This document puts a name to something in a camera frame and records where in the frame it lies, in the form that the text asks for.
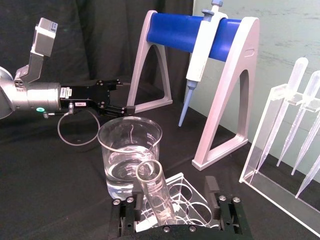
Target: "cable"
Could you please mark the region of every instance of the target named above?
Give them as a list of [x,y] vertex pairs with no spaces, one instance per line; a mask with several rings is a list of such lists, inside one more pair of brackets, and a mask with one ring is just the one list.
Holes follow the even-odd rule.
[[89,112],[94,117],[94,119],[95,119],[95,121],[96,121],[96,123],[98,125],[98,131],[96,132],[96,135],[92,139],[90,139],[89,141],[86,141],[86,142],[83,142],[83,143],[79,143],[79,144],[75,144],[75,143],[72,143],[72,142],[69,142],[69,141],[65,140],[64,137],[62,136],[61,132],[60,132],[60,124],[61,124],[62,119],[64,119],[64,117],[70,115],[70,113],[67,112],[60,118],[60,120],[58,121],[58,126],[57,126],[59,137],[66,144],[69,144],[69,145],[75,146],[75,147],[79,147],[79,146],[83,146],[83,145],[87,145],[87,144],[91,143],[93,140],[95,140],[98,137],[98,133],[99,133],[99,129],[100,129],[99,120],[91,111],[89,111],[89,110],[86,110],[86,111]]

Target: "pipette stand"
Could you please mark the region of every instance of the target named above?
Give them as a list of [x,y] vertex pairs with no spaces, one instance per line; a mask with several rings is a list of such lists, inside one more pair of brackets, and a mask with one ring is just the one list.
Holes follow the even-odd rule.
[[[172,103],[164,46],[192,53],[202,19],[199,16],[163,14],[156,11],[147,13],[141,32],[127,106],[135,105],[139,78],[146,55],[152,45],[155,45],[158,56],[164,97],[136,105],[135,113]],[[222,19],[219,22],[209,58],[223,61],[225,66],[195,158],[192,161],[192,165],[200,171],[248,142],[259,30],[260,23],[256,17],[244,17],[242,20]],[[237,133],[234,138],[210,150],[226,104],[239,78],[240,99]]]
[[[192,165],[203,170],[248,142],[248,127],[259,46],[259,19],[245,17],[235,34]],[[235,137],[211,149],[220,119],[240,78],[238,127]]]
[[135,113],[140,113],[150,109],[155,109],[158,107],[169,105],[169,104],[172,104],[173,102],[171,98],[165,46],[147,41],[147,36],[150,29],[151,17],[155,13],[157,13],[157,11],[154,11],[154,10],[148,11],[144,19],[144,23],[143,23],[143,27],[140,35],[138,51],[136,54],[136,59],[135,59],[135,64],[133,69],[133,75],[131,79],[127,106],[135,105],[141,71],[146,61],[147,53],[152,46],[154,46],[154,49],[158,58],[158,62],[159,62],[162,83],[163,83],[164,97],[158,100],[135,105]]
[[[295,194],[257,170],[259,160],[283,102],[287,101],[297,108],[305,103],[302,93],[288,94],[288,91],[286,91],[287,85],[283,84],[271,89],[239,181],[240,183],[246,183],[320,237],[320,211],[300,198],[296,199]],[[320,99],[314,98],[305,105],[305,109],[317,115],[317,112],[320,111]]]

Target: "green indicator light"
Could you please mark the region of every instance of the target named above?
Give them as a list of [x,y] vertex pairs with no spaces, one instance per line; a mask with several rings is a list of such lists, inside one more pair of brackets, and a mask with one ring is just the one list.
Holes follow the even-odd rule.
[[45,111],[45,109],[43,107],[37,107],[36,111],[40,112],[40,113],[43,113]]

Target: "screw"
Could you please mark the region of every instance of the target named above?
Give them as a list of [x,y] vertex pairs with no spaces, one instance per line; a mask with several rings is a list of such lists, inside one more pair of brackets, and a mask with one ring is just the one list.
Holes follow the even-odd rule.
[[132,196],[130,196],[130,197],[128,197],[128,198],[126,199],[126,201],[127,201],[128,203],[132,203],[132,202],[134,201],[134,198],[133,198]]
[[238,198],[237,196],[235,196],[234,198],[232,198],[232,200],[233,200],[235,203],[240,203],[240,198]]
[[168,232],[170,232],[170,227],[169,227],[169,226],[164,226],[164,227],[162,228],[162,230],[163,230],[165,233],[168,233]]
[[197,228],[195,226],[190,226],[189,227],[189,231],[194,233],[197,230]]
[[113,205],[119,205],[120,203],[121,203],[121,200],[118,198],[113,200],[113,202],[112,202]]
[[226,196],[221,195],[221,196],[219,197],[219,200],[220,200],[220,201],[225,201],[225,200],[227,200],[227,198],[226,198]]

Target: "black tablecloth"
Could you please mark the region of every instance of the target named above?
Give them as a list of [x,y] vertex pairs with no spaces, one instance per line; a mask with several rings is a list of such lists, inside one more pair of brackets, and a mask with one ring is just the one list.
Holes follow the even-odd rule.
[[[146,96],[140,90],[138,99],[151,98],[152,91],[147,92]],[[127,94],[126,86],[114,91],[112,103],[125,106]],[[179,128],[182,106],[174,102],[137,114],[156,121],[163,129],[159,160],[166,177],[183,172],[203,193],[205,176],[215,176],[221,192],[241,198],[257,240],[317,239],[253,189],[239,183],[250,144],[203,171],[196,170],[191,160],[206,118],[189,109]],[[100,118],[101,123],[107,120]],[[57,123],[58,118],[43,119],[36,112],[15,112],[0,120],[0,239],[106,239],[111,198],[99,143],[95,140],[82,147],[69,146],[60,140]],[[94,129],[83,131],[92,134]],[[219,127],[212,146],[233,136]]]

